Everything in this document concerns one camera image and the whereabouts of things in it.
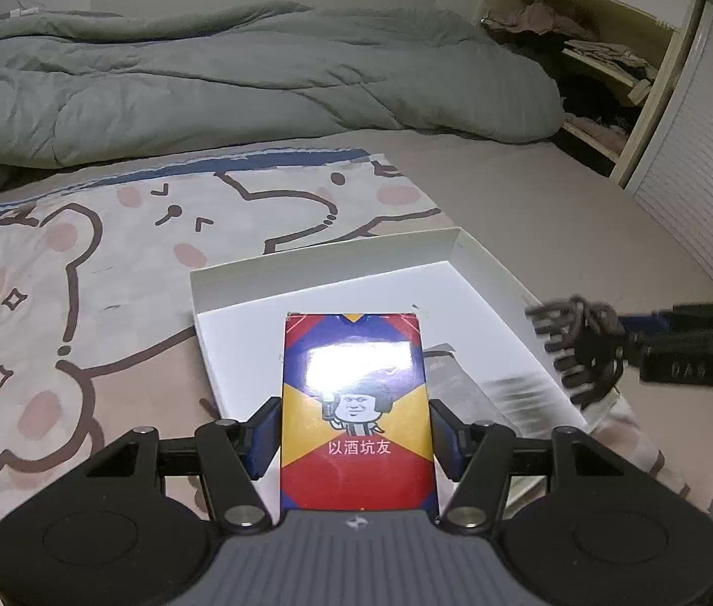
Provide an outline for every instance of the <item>gray-green quilt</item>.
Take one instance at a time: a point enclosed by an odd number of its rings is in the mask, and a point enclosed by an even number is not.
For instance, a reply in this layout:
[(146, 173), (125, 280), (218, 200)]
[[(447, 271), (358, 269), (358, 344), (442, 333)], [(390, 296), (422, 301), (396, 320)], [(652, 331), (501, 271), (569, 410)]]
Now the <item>gray-green quilt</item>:
[(443, 11), (280, 2), (0, 22), (0, 164), (56, 169), (359, 128), (522, 143), (563, 116), (538, 64)]

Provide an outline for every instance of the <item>wooden shelf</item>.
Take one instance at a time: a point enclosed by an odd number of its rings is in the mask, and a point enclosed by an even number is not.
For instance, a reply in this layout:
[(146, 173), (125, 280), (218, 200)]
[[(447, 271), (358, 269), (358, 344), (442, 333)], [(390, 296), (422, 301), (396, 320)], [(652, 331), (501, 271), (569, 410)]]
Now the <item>wooden shelf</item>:
[(564, 50), (562, 50), (562, 54), (572, 57), (576, 61), (580, 61), (582, 64), (588, 65), (590, 68), (595, 68), (596, 71), (602, 72), (604, 75), (608, 75), (612, 79), (617, 80), (621, 84), (625, 84), (629, 88), (634, 88), (637, 85), (638, 80), (635, 80), (634, 77), (623, 75), (621, 72), (614, 70), (611, 66), (607, 66), (603, 62), (595, 60), (592, 57), (582, 55), (580, 52), (576, 52), (569, 47), (565, 47)]
[(620, 159), (620, 155), (618, 155), (618, 153), (616, 153), (614, 150), (609, 150), (608, 147), (604, 146), (603, 143), (592, 139), (592, 136), (588, 135), (585, 131), (578, 129), (572, 123), (567, 122), (561, 125), (561, 127), (562, 129), (567, 130), (570, 134), (576, 137), (576, 139), (581, 139), (582, 141), (584, 141), (584, 143), (586, 143), (586, 145), (596, 149), (608, 160), (613, 161), (615, 164), (618, 163), (618, 160)]

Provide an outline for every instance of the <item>cartoon face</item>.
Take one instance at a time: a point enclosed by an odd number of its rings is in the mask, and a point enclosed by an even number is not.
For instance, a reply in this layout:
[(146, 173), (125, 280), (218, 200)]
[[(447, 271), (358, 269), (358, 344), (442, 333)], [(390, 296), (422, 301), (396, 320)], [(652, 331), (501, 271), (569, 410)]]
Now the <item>cartoon face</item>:
[(375, 422), (382, 416), (376, 411), (376, 397), (368, 394), (343, 394), (334, 414), (349, 423)]

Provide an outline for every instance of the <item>robotic arm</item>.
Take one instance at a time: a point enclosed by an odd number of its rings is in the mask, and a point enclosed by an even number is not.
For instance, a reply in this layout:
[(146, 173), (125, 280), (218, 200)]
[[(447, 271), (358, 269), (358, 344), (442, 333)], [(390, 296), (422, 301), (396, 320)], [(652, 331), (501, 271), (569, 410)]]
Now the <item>robotic arm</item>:
[(581, 408), (606, 396), (624, 364), (643, 382), (713, 388), (713, 303), (618, 317), (576, 295), (527, 313), (537, 334), (549, 335), (545, 349)]

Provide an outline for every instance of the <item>bed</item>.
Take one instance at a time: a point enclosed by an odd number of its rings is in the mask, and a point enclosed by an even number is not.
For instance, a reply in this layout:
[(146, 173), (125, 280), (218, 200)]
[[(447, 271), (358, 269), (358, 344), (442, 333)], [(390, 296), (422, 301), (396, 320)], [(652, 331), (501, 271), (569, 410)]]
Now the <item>bed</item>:
[[(194, 268), (459, 224), (541, 299), (713, 299), (662, 228), (551, 143), (310, 136), (101, 161), (0, 193), (0, 517), (130, 427), (184, 436), (219, 415), (192, 328)], [(706, 507), (713, 395), (634, 377), (622, 392), (584, 413), (589, 430)], [(506, 415), (533, 430), (550, 413)], [(168, 493), (204, 507), (196, 482)]]

